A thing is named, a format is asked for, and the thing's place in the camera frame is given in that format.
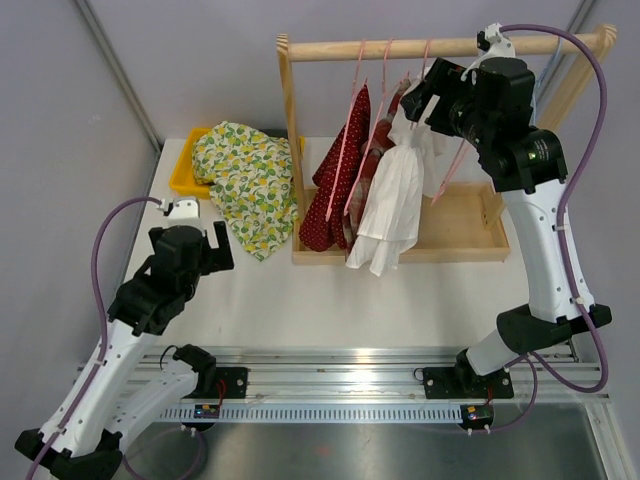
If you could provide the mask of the pink hanger of white skirt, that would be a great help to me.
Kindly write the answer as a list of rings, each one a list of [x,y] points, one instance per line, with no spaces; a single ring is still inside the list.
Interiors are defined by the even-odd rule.
[[[422,55],[422,64],[421,64],[421,68],[419,70],[418,75],[416,76],[416,79],[419,81],[422,81],[427,73],[427,60],[428,60],[428,56],[429,56],[429,51],[430,51],[430,46],[432,43],[432,38],[428,38],[425,41],[425,45],[424,45],[424,49],[423,49],[423,55]]]

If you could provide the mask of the pink hanger of lemon skirt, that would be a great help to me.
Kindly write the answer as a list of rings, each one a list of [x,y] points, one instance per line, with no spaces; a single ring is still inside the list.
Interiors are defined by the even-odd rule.
[[[437,190],[436,194],[434,195],[434,197],[431,200],[430,206],[434,206],[438,200],[441,198],[441,196],[445,193],[447,186],[449,185],[450,181],[452,180],[454,174],[456,173],[456,171],[458,170],[458,168],[460,167],[460,165],[462,164],[467,152],[469,151],[471,145],[466,141],[466,140],[462,140],[457,151],[456,151],[456,155],[449,167],[449,169],[447,170],[440,186],[439,189]]]

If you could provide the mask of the pink hanger of plaid skirt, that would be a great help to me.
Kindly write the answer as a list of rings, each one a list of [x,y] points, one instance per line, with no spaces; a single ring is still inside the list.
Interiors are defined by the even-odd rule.
[[[391,37],[387,40],[386,46],[385,46],[385,50],[384,50],[384,54],[382,57],[382,75],[381,75],[381,95],[380,95],[380,102],[379,102],[379,106],[375,115],[375,118],[371,121],[371,125],[370,125],[370,131],[369,131],[369,136],[368,136],[368,140],[366,143],[365,148],[363,149],[363,153],[362,153],[362,159],[361,159],[361,163],[359,165],[359,170],[356,176],[356,179],[354,181],[354,185],[352,186],[352,189],[349,193],[349,196],[347,198],[347,201],[345,203],[344,209],[343,209],[343,215],[347,216],[349,214],[349,209],[350,209],[350,205],[352,203],[353,197],[355,195],[356,192],[356,188],[358,186],[358,183],[360,181],[360,178],[362,176],[362,171],[366,162],[366,158],[368,156],[368,153],[370,151],[371,148],[371,143],[374,139],[374,133],[375,133],[375,127],[377,126],[377,123],[379,122],[379,119],[381,117],[382,114],[382,110],[384,107],[384,104],[386,102],[386,98],[388,96],[387,94],[387,61],[388,61],[388,55],[391,49],[391,45],[394,41],[394,38]]]

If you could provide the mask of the red plaid skirt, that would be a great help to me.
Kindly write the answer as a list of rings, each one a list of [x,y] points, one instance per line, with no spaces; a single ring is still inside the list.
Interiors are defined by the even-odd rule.
[[[398,81],[391,90],[387,92],[388,96],[379,122],[375,127],[374,139],[371,143],[371,148],[366,158],[362,176],[350,205],[349,214],[347,216],[343,215],[342,217],[343,234],[346,240],[345,250],[347,252],[350,252],[355,244],[358,228],[364,215],[364,208],[366,206],[372,180],[379,162],[382,156],[394,146],[394,142],[389,139],[388,135],[391,130],[393,119],[398,110],[399,100],[408,90],[410,85],[411,81],[409,79],[409,74],[406,74],[402,80]],[[361,159],[366,143],[367,141],[361,148]]]

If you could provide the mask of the pink hanger of polka skirt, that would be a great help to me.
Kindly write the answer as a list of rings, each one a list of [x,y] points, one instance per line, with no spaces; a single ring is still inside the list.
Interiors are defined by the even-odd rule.
[[[344,158],[344,150],[345,150],[345,146],[346,146],[346,140],[347,140],[347,137],[348,137],[348,132],[349,132],[349,127],[350,127],[350,123],[351,123],[352,112],[353,112],[354,105],[355,105],[355,102],[356,102],[356,99],[357,99],[357,95],[358,95],[357,82],[358,82],[358,78],[359,78],[359,72],[360,72],[360,69],[361,69],[361,64],[362,64],[362,61],[363,61],[363,56],[364,56],[366,43],[367,43],[366,39],[362,39],[362,41],[360,43],[356,69],[355,69],[355,73],[354,73],[354,77],[353,77],[353,81],[352,81],[351,99],[350,99],[350,104],[349,104],[349,109],[348,109],[346,121],[345,121],[345,124],[344,124],[344,131],[343,131],[342,141],[341,141],[341,144],[340,144],[338,162],[336,164],[336,172],[335,172],[335,176],[334,176],[334,180],[333,180],[333,184],[332,184],[332,188],[331,188],[331,192],[330,192],[330,196],[329,196],[329,202],[328,202],[328,205],[327,205],[327,208],[326,208],[326,212],[325,212],[325,221],[327,223],[329,223],[329,221],[331,219],[331,215],[333,213],[333,204],[334,204],[334,199],[335,199],[335,196],[336,196],[336,191],[337,191],[337,188],[338,188],[338,182],[339,182],[340,171],[341,171],[342,162],[343,162],[343,158]]]

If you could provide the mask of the lemon print skirt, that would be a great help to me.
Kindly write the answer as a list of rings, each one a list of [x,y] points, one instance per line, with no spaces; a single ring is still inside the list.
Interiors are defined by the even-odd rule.
[[[298,217],[287,139],[223,121],[193,143],[191,165],[245,252],[264,261],[284,245]]]

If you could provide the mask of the red polka dot skirt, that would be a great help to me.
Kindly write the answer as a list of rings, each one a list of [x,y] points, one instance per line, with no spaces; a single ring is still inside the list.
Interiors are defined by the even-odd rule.
[[[316,194],[299,230],[308,249],[324,252],[349,247],[343,230],[343,210],[362,162],[369,137],[371,101],[367,84],[358,91],[348,123],[340,130],[312,180]]]

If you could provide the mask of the white skirt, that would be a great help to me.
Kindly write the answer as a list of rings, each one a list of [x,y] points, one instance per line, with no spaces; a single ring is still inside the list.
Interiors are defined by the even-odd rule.
[[[433,194],[435,184],[425,179],[434,161],[446,152],[446,138],[427,125],[414,126],[402,114],[392,122],[387,150],[373,176],[362,220],[346,266],[369,265],[380,277],[395,269],[400,256],[418,240],[423,191]]]

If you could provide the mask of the blue wire hanger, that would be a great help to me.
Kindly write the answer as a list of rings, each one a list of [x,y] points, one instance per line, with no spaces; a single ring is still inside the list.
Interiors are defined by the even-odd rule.
[[[549,72],[551,71],[551,69],[555,66],[556,61],[560,56],[562,44],[563,44],[563,38],[562,37],[558,37],[557,38],[557,42],[556,42],[556,48],[555,48],[553,54],[550,56],[550,58],[548,59],[546,65],[544,66],[543,70],[541,71],[540,75],[536,79],[534,90],[533,90],[533,97],[532,97],[532,101],[534,103],[537,102],[537,98],[538,98],[539,93],[541,91],[542,84],[543,84],[544,80],[546,79],[546,77],[549,74]]]

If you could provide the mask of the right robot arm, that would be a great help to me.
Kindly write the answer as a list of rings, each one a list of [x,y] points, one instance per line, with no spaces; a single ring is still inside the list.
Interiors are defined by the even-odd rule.
[[[527,275],[527,304],[498,315],[496,329],[460,352],[456,389],[476,396],[510,362],[612,321],[579,272],[568,214],[568,175],[559,138],[531,124],[535,78],[517,58],[493,57],[472,69],[438,58],[400,104],[412,121],[427,113],[432,131],[468,141],[513,221]]]

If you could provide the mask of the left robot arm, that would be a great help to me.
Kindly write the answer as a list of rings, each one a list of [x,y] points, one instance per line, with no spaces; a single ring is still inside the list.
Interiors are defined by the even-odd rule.
[[[130,444],[169,405],[217,386],[216,359],[187,344],[125,404],[119,395],[147,351],[195,295],[201,277],[234,267],[226,225],[213,225],[217,247],[191,225],[156,227],[153,248],[120,286],[108,310],[108,327],[93,357],[61,406],[40,428],[24,430],[16,450],[57,479],[110,479]]]

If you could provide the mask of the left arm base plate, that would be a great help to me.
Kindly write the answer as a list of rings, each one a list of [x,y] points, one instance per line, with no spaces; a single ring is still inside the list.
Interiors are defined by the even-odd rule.
[[[216,367],[214,373],[198,376],[195,390],[186,399],[244,399],[248,376],[245,367]]]

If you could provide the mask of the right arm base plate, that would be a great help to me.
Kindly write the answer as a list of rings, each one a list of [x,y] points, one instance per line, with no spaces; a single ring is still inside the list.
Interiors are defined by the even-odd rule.
[[[425,396],[430,400],[512,399],[511,376],[504,370],[478,376],[473,371],[461,373],[456,367],[422,369]]]

